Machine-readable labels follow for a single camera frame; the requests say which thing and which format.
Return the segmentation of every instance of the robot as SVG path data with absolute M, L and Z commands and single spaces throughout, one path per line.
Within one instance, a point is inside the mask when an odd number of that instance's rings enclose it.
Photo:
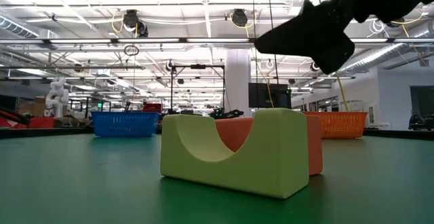
M 55 78 L 50 83 L 50 92 L 45 98 L 47 109 L 44 111 L 44 117 L 62 117 L 63 105 L 69 101 L 68 90 L 64 89 L 65 78 Z

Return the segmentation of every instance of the column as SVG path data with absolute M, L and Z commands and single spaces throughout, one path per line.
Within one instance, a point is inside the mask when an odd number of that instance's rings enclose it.
M 250 51 L 226 51 L 226 95 L 224 108 L 226 112 L 234 109 L 244 111 L 251 117 L 249 108 Z

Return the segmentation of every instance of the black object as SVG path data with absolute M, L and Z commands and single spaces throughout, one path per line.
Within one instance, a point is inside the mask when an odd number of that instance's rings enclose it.
M 240 117 L 244 114 L 244 111 L 240 111 L 238 109 L 234 109 L 232 111 L 229 111 L 228 113 L 224 113 L 223 108 L 214 109 L 210 113 L 210 117 L 214 119 L 233 119 L 236 117 Z
M 127 10 L 127 14 L 123 16 L 123 24 L 130 29 L 138 27 L 137 34 L 139 38 L 149 36 L 148 27 L 138 18 L 137 10 Z
M 239 27 L 245 27 L 248 21 L 243 9 L 234 9 L 231 20 L 234 25 Z
M 74 67 L 77 67 L 77 69 L 74 69 L 75 72 L 77 72 L 77 73 L 83 72 L 83 69 L 80 69 L 81 67 L 83 67 L 83 65 L 81 65 L 81 64 L 74 64 Z
M 269 84 L 269 88 L 266 83 L 249 83 L 249 107 L 271 108 L 271 95 L 275 108 L 292 108 L 291 90 L 287 84 Z
M 427 129 L 431 131 L 434 128 L 434 115 L 428 115 L 424 118 L 419 117 L 418 115 L 412 115 L 408 122 L 409 130 L 420 130 Z
M 130 101 L 125 102 L 125 112 L 130 111 L 130 106 L 131 106 L 131 102 Z
M 304 0 L 300 14 L 265 33 L 255 41 L 261 53 L 311 57 L 330 74 L 337 71 L 354 53 L 354 43 L 344 30 L 354 18 L 364 22 L 374 14 L 383 21 L 401 18 L 420 2 L 434 0 L 329 0 L 317 6 Z M 399 7 L 390 7 L 390 3 Z
M 10 121 L 22 124 L 22 125 L 26 125 L 28 126 L 30 124 L 30 120 L 28 118 L 26 118 L 25 116 L 12 111 L 10 109 L 6 109 L 3 107 L 0 107 L 0 117 L 6 118 Z
M 319 67 L 317 66 L 317 64 L 315 64 L 315 62 L 312 62 L 311 64 L 311 71 L 313 72 L 319 71 Z

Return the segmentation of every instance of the cable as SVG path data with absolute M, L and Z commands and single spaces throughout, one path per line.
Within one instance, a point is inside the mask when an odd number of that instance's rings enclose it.
M 274 25 L 273 25 L 273 11 L 271 10 L 271 0 L 269 0 L 269 7 L 270 7 L 271 29 L 274 29 Z M 276 70 L 277 85 L 279 85 L 279 71 L 277 71 L 277 58 L 276 58 L 276 54 L 274 55 L 274 65 L 275 65 L 275 70 Z
M 408 32 L 407 32 L 407 28 L 406 28 L 406 26 L 405 26 L 404 24 L 402 25 L 402 29 L 403 29 L 404 32 L 406 33 L 406 36 L 410 38 L 410 35 L 408 34 Z M 418 57 L 419 57 L 420 61 L 422 61 L 422 63 L 425 64 L 425 66 L 427 67 L 428 64 L 425 62 L 425 60 L 423 60 L 423 59 L 420 57 L 420 53 L 419 53 L 419 51 L 416 49 L 416 47 L 414 47 L 414 45 L 412 45 L 412 47 L 414 48 L 414 51 L 416 51 L 416 53 L 418 54 Z
M 344 100 L 345 110 L 348 112 L 348 104 L 347 104 L 347 99 L 345 98 L 344 87 L 342 86 L 342 83 L 340 82 L 340 78 L 339 78 L 338 74 L 336 74 L 336 77 L 338 78 L 340 93 L 342 94 L 342 99 Z
M 396 22 L 396 21 L 391 21 L 391 23 L 393 23 L 393 24 L 412 24 L 412 23 L 414 23 L 414 22 L 416 22 L 416 21 L 419 21 L 423 16 L 424 16 L 424 14 L 423 14 L 423 13 L 420 13 L 419 18 L 417 18 L 417 19 L 415 19 L 415 20 L 411 20 L 411 21 L 408 21 L 408 22 Z
M 124 14 L 122 14 L 122 21 L 121 21 L 121 29 L 120 30 L 117 30 L 116 28 L 115 28 L 115 14 L 113 14 L 113 17 L 112 17 L 112 19 L 111 19 L 111 28 L 113 29 L 113 31 L 115 31 L 116 33 L 120 33 L 120 32 L 122 32 L 122 29 L 123 29 L 123 16 L 124 16 Z
M 247 38 L 250 38 L 249 37 L 249 30 L 248 30 L 248 27 L 246 26 L 246 27 L 243 27 L 243 28 L 245 28 L 245 33 L 247 34 Z M 253 54 L 253 49 L 252 49 L 252 47 L 250 46 L 250 51 L 252 52 L 252 55 L 254 55 Z M 256 84 L 258 84 L 258 71 L 260 72 L 260 74 L 262 75 L 262 78 L 265 80 L 265 82 L 267 83 L 267 90 L 269 91 L 269 97 L 270 97 L 270 102 L 271 102 L 271 107 L 272 108 L 274 108 L 274 104 L 273 104 L 273 98 L 271 98 L 271 92 L 270 92 L 270 83 L 269 83 L 269 81 L 267 80 L 267 79 L 265 79 L 265 76 L 264 76 L 264 74 L 262 74 L 262 71 L 260 70 L 260 67 L 259 67 L 259 64 L 258 64 L 258 58 L 257 58 L 257 55 L 255 54 L 254 55 L 254 57 L 255 57 L 255 63 L 256 63 Z M 258 85 L 256 85 L 256 94 L 259 94 L 258 93 L 259 91 L 258 91 Z

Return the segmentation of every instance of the red basket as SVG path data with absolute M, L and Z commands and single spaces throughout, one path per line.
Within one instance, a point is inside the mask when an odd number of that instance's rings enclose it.
M 359 138 L 363 136 L 367 112 L 304 112 L 321 121 L 322 138 Z

